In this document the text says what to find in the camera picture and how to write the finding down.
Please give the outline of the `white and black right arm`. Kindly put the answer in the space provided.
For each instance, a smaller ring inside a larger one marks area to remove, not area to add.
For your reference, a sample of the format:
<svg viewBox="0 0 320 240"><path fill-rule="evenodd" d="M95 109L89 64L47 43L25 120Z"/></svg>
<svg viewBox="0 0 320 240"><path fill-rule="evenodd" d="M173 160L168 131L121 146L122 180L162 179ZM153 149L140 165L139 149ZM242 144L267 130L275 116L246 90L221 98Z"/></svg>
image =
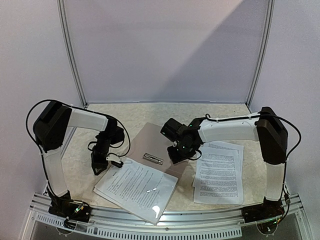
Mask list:
<svg viewBox="0 0 320 240"><path fill-rule="evenodd" d="M285 182L289 134L283 119L270 107L229 118L212 118L206 114L188 125L170 118L160 133L172 143L167 147L167 153L175 165L185 160L196 161L203 155L200 147L210 142L258 142L266 164L264 203L259 206L258 213L262 218L269 218L278 210Z"/></svg>

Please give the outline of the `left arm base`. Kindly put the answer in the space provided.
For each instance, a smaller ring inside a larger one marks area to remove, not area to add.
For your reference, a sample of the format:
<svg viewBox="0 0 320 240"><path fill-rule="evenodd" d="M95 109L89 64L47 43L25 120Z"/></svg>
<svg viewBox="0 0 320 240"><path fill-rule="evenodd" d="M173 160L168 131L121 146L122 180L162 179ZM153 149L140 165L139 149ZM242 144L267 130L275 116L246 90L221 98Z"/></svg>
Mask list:
<svg viewBox="0 0 320 240"><path fill-rule="evenodd" d="M61 197L58 197L48 191L51 199L48 213L69 220L88 223L90 221L92 208L90 205L81 200L71 199L70 192L67 191Z"/></svg>

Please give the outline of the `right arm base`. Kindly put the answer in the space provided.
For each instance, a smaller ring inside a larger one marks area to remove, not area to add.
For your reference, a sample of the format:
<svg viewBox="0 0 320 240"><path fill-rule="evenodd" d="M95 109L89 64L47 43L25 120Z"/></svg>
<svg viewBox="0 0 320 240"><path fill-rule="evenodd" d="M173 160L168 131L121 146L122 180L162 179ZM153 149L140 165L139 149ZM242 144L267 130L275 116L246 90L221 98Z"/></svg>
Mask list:
<svg viewBox="0 0 320 240"><path fill-rule="evenodd" d="M290 209L290 201L286 205L285 210L281 199L277 201L263 199L260 204L249 205L241 208L241 215L245 223L271 221L274 225L278 225L287 216Z"/></svg>

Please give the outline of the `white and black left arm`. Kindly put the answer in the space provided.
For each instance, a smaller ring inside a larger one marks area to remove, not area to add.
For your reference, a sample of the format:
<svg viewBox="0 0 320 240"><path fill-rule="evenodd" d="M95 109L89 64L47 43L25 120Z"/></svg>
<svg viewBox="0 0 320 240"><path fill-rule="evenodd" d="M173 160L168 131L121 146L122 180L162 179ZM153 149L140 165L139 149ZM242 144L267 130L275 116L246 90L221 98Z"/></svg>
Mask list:
<svg viewBox="0 0 320 240"><path fill-rule="evenodd" d="M69 192L62 167L62 146L69 127L98 132L91 151L92 169L96 175L104 171L109 162L118 168L123 166L122 156L110 152L112 145L125 140L124 128L115 117L48 100L33 124L33 133L42 151L49 190L58 198Z"/></svg>

